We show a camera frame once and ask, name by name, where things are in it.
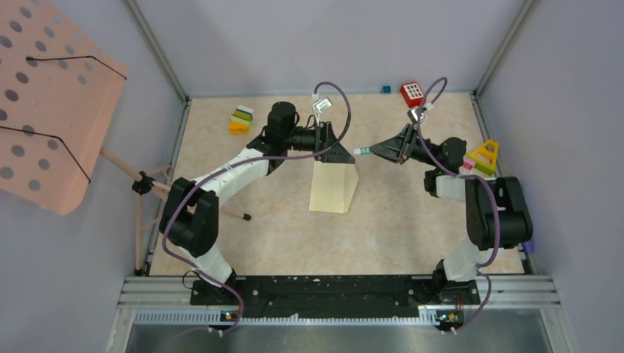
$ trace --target light gray wall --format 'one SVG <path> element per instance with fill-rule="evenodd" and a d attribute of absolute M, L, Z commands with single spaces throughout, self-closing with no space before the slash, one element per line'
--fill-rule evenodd
<path fill-rule="evenodd" d="M 523 0 L 138 0 L 187 93 L 474 89 Z"/>
<path fill-rule="evenodd" d="M 119 0 L 54 0 L 130 65 L 105 145 L 136 168 L 164 164 L 181 104 Z M 78 208 L 58 216 L 0 191 L 0 352 L 100 352 L 134 254 L 131 179 L 99 159 Z M 155 212 L 155 200 L 145 216 Z"/>
<path fill-rule="evenodd" d="M 581 352 L 622 351 L 623 14 L 621 0 L 542 1 L 484 97 Z"/>

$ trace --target small cube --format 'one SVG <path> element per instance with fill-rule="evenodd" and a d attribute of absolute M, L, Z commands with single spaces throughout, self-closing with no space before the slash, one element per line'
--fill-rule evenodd
<path fill-rule="evenodd" d="M 462 167 L 464 167 L 467 171 L 471 171 L 476 164 L 477 162 L 475 160 L 464 156 L 464 164 L 462 165 Z"/>

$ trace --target red toy with holes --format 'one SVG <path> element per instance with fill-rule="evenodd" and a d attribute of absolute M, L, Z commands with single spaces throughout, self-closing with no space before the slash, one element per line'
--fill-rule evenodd
<path fill-rule="evenodd" d="M 403 99 L 405 99 L 405 103 L 407 103 L 410 108 L 418 106 L 420 101 L 425 98 L 418 82 L 410 82 L 401 85 L 401 94 L 403 95 Z"/>

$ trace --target wooden block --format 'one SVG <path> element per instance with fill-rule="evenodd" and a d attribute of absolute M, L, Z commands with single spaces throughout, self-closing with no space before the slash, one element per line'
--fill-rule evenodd
<path fill-rule="evenodd" d="M 358 180 L 354 164 L 314 162 L 309 210 L 345 213 L 351 205 Z"/>

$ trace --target table surface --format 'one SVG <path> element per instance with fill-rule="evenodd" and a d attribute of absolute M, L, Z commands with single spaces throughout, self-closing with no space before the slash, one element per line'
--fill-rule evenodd
<path fill-rule="evenodd" d="M 330 98 L 334 105 L 322 120 L 332 121 L 339 135 L 347 110 L 340 96 Z M 348 150 L 391 138 L 408 122 L 400 94 L 349 99 L 352 123 L 342 142 Z M 260 133 L 276 101 L 295 104 L 305 124 L 310 96 L 193 99 L 174 178 L 193 179 L 236 156 Z M 240 104 L 254 109 L 255 120 L 248 135 L 230 135 L 227 125 Z M 462 138 L 469 151 L 483 142 L 468 93 L 443 94 L 422 132 L 434 143 Z M 355 167 L 360 180 L 345 214 L 308 210 L 313 160 L 286 161 L 234 195 L 226 204 L 253 219 L 220 214 L 217 245 L 225 260 L 240 275 L 430 274 L 467 236 L 464 204 L 425 192 L 422 180 L 429 165 L 395 165 L 367 155 L 356 156 Z M 485 272 L 522 273 L 516 249 L 498 254 Z M 166 255 L 158 241 L 151 275 L 188 269 Z"/>

